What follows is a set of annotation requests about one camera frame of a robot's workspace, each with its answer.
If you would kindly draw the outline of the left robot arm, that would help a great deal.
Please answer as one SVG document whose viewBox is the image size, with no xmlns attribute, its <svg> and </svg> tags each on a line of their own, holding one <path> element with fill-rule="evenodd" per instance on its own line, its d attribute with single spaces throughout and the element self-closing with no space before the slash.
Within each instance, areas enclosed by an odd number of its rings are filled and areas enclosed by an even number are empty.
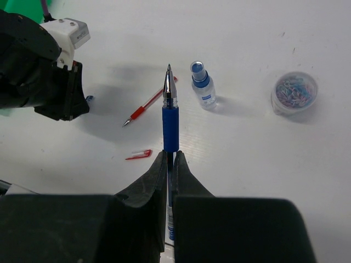
<svg viewBox="0 0 351 263">
<path fill-rule="evenodd" d="M 39 24 L 1 11 L 1 109 L 32 107 L 56 121 L 88 113 L 74 53 L 89 39 L 87 24 L 78 20 L 48 14 Z"/>
</svg>

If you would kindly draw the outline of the blue pen cap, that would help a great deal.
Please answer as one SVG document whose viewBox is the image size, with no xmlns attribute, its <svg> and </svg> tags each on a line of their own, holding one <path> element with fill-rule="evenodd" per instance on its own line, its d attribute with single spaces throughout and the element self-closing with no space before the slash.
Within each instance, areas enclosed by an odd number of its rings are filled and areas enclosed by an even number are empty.
<svg viewBox="0 0 351 263">
<path fill-rule="evenodd" d="M 90 103 L 90 102 L 93 101 L 93 99 L 94 99 L 94 96 L 89 95 L 89 96 L 86 97 L 86 102 L 87 102 L 87 103 Z"/>
</svg>

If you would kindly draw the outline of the blue gel pen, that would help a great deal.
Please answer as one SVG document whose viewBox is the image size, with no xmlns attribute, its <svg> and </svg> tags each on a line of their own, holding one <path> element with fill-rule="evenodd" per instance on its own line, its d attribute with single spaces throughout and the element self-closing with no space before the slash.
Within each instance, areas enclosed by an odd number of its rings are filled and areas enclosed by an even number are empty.
<svg viewBox="0 0 351 263">
<path fill-rule="evenodd" d="M 179 150 L 179 107 L 176 84 L 171 65 L 167 66 L 165 82 L 163 86 L 162 127 L 163 127 L 163 150 L 167 155 L 167 186 L 168 186 L 168 236 L 174 240 L 173 226 L 173 200 L 172 182 L 174 168 L 174 154 Z"/>
</svg>

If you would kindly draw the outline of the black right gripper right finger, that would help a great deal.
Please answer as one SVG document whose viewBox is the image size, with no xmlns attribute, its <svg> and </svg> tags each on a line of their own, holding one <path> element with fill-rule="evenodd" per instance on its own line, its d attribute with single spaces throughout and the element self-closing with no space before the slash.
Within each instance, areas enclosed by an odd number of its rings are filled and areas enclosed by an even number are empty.
<svg viewBox="0 0 351 263">
<path fill-rule="evenodd" d="M 216 197 L 178 152 L 173 175 L 176 262 L 316 262 L 297 207 L 287 199 Z"/>
</svg>

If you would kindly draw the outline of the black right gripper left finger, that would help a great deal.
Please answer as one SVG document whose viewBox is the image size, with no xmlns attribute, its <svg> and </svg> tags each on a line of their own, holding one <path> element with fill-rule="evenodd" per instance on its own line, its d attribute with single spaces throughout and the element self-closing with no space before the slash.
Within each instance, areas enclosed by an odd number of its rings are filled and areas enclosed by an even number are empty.
<svg viewBox="0 0 351 263">
<path fill-rule="evenodd" d="M 1 262 L 159 262 L 166 153 L 115 195 L 1 197 Z"/>
</svg>

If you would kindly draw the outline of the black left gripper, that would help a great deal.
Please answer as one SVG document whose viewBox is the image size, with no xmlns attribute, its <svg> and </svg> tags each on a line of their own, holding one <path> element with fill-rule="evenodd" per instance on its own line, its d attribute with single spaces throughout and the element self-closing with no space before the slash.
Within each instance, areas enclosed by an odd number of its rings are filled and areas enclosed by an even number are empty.
<svg viewBox="0 0 351 263">
<path fill-rule="evenodd" d="M 16 107 L 32 107 L 50 119 L 71 121 L 89 112 L 82 88 L 82 64 L 74 61 L 71 70 L 54 60 L 16 60 Z"/>
</svg>

